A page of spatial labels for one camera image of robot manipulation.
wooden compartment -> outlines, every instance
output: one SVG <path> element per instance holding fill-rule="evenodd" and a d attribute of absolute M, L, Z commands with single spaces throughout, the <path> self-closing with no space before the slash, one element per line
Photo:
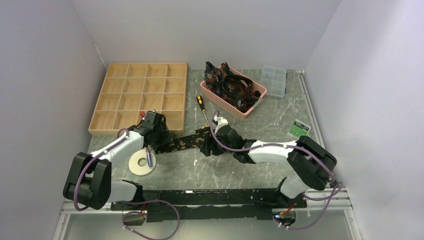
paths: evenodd
<path fill-rule="evenodd" d="M 117 110 L 120 101 L 120 93 L 100 93 L 95 109 L 100 110 Z"/>
<path fill-rule="evenodd" d="M 164 93 L 162 101 L 163 110 L 184 110 L 184 93 Z"/>
<path fill-rule="evenodd" d="M 166 93 L 184 93 L 186 91 L 186 79 L 184 77 L 167 77 L 165 81 Z"/>
<path fill-rule="evenodd" d="M 184 131 L 184 111 L 162 110 L 166 118 L 166 125 L 174 135 L 182 135 Z"/>
<path fill-rule="evenodd" d="M 140 110 L 161 110 L 163 93 L 143 93 Z"/>
<path fill-rule="evenodd" d="M 185 77 L 187 75 L 187 64 L 185 63 L 169 63 L 166 72 L 167 77 Z"/>
<path fill-rule="evenodd" d="M 128 63 L 111 63 L 107 69 L 106 77 L 125 77 L 127 70 Z"/>
<path fill-rule="evenodd" d="M 182 135 L 186 104 L 187 63 L 111 63 L 88 131 L 93 136 L 116 135 L 139 124 L 140 112 L 155 110 L 167 119 L 169 131 Z"/>
<path fill-rule="evenodd" d="M 116 113 L 116 111 L 94 111 L 89 130 L 113 129 Z"/>
<path fill-rule="evenodd" d="M 129 128 L 132 125 L 136 124 L 138 119 L 139 111 L 130 111 L 130 110 L 122 110 L 118 111 L 116 114 L 114 128 L 115 130 Z"/>
<path fill-rule="evenodd" d="M 142 93 L 145 84 L 144 77 L 127 77 L 123 84 L 124 93 Z"/>
<path fill-rule="evenodd" d="M 141 93 L 122 93 L 118 110 L 138 110 L 141 100 Z"/>
<path fill-rule="evenodd" d="M 163 93 L 165 87 L 164 77 L 147 77 L 144 81 L 144 93 Z"/>
<path fill-rule="evenodd" d="M 147 72 L 147 63 L 130 63 L 127 77 L 145 77 Z"/>
<path fill-rule="evenodd" d="M 165 77 L 167 73 L 166 63 L 149 63 L 146 77 Z"/>

white tape roll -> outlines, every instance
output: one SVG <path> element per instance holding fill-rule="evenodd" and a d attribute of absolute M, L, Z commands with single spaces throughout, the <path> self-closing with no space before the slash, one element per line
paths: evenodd
<path fill-rule="evenodd" d="M 147 164 L 147 154 L 146 149 L 143 148 L 139 151 L 136 151 L 131 158 L 129 159 L 128 166 L 129 170 L 138 176 L 146 176 L 149 175 L 156 167 L 156 156 L 151 153 L 151 161 L 153 162 L 153 166 L 149 167 Z"/>

white wall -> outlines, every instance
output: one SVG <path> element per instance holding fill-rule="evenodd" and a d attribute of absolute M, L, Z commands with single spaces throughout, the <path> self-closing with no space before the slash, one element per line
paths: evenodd
<path fill-rule="evenodd" d="M 0 3 L 0 239 L 52 239 L 105 67 L 68 0 Z"/>
<path fill-rule="evenodd" d="M 424 2 L 343 0 L 306 67 L 364 239 L 424 239 Z"/>
<path fill-rule="evenodd" d="M 71 0 L 106 64 L 304 69 L 340 0 Z"/>

green label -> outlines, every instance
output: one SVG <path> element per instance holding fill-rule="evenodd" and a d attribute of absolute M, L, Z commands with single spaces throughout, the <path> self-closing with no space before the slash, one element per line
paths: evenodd
<path fill-rule="evenodd" d="M 307 136 L 310 129 L 310 126 L 296 119 L 288 133 L 296 138 L 299 138 L 300 136 Z"/>

pink basket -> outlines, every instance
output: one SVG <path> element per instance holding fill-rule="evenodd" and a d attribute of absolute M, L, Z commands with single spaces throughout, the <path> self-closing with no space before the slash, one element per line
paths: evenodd
<path fill-rule="evenodd" d="M 243 75 L 241 72 L 238 72 L 234 68 L 230 67 L 230 69 L 234 74 L 241 75 L 243 77 L 248 78 L 247 76 Z M 217 96 L 215 93 L 211 92 L 211 90 L 209 90 L 209 88 L 206 86 L 205 81 L 201 81 L 200 87 L 201 87 L 201 92 L 205 97 L 207 97 L 216 105 L 223 108 L 229 114 L 233 115 L 236 119 L 243 121 L 253 111 L 253 109 L 256 108 L 256 106 L 260 102 L 262 102 L 264 95 L 267 93 L 267 89 L 264 86 L 260 85 L 259 83 L 255 81 L 253 81 L 253 84 L 254 84 L 254 89 L 260 92 L 260 97 L 257 100 L 257 102 L 246 113 L 242 113 L 237 108 L 235 108 L 234 106 L 232 106 L 231 104 L 229 104 L 228 102 L 224 101 L 222 98 Z"/>

